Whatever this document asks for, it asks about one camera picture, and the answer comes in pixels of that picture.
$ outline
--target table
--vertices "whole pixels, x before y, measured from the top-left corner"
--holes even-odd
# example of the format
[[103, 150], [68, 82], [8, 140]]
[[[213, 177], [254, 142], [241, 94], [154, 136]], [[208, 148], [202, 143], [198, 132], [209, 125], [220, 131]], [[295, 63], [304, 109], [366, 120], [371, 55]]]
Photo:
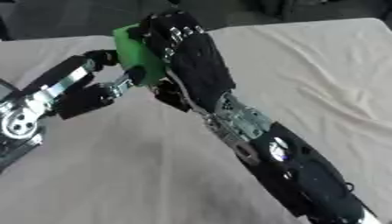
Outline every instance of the table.
[[[392, 220], [392, 34], [371, 18], [212, 31], [235, 93], [329, 158]], [[19, 88], [110, 37], [0, 43]], [[113, 80], [118, 67], [97, 74]], [[114, 106], [45, 121], [45, 144], [0, 176], [0, 217], [18, 224], [306, 223], [293, 218], [195, 114], [135, 88]]]

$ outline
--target dark floor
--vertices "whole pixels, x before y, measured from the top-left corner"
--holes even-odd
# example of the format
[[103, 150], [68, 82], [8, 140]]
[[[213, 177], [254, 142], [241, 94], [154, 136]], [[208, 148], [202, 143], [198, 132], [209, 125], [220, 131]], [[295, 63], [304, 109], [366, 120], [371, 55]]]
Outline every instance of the dark floor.
[[[0, 15], [16, 39], [109, 35], [117, 27], [137, 22], [169, 7], [165, 0], [16, 0], [0, 3]], [[265, 25], [337, 18], [379, 18], [386, 0], [341, 0], [290, 9], [284, 17], [267, 16], [260, 2], [278, 0], [183, 0], [207, 29], [229, 25]]]

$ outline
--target robotic hand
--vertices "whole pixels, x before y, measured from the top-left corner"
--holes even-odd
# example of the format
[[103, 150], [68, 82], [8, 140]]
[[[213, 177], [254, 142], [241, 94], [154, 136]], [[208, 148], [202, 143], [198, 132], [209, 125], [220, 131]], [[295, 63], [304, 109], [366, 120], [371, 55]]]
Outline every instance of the robotic hand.
[[235, 83], [213, 39], [181, 10], [147, 17], [129, 36], [163, 62], [157, 98], [199, 113], [243, 165], [293, 215], [311, 223], [380, 223], [338, 170], [305, 140], [233, 94]]

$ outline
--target black glove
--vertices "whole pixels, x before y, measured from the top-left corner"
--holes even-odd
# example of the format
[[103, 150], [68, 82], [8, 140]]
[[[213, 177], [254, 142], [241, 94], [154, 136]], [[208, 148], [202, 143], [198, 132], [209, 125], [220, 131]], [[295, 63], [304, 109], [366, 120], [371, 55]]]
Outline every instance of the black glove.
[[206, 112], [213, 113], [219, 98], [235, 88], [213, 39], [188, 13], [151, 15], [140, 24], [138, 35], [174, 72], [168, 78], [182, 87], [185, 98]]

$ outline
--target white tablecloth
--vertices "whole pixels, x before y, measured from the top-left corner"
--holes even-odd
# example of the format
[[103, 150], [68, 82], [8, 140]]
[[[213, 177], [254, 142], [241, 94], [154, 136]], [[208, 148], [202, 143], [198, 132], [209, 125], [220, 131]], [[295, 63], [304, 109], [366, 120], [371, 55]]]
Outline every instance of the white tablecloth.
[[[392, 220], [392, 35], [375, 19], [212, 32], [235, 93], [329, 158], [356, 194]], [[23, 87], [110, 37], [0, 43], [0, 76]], [[98, 80], [122, 73], [110, 68]], [[15, 224], [301, 223], [232, 151], [144, 88], [69, 121], [0, 176], [0, 220]]]

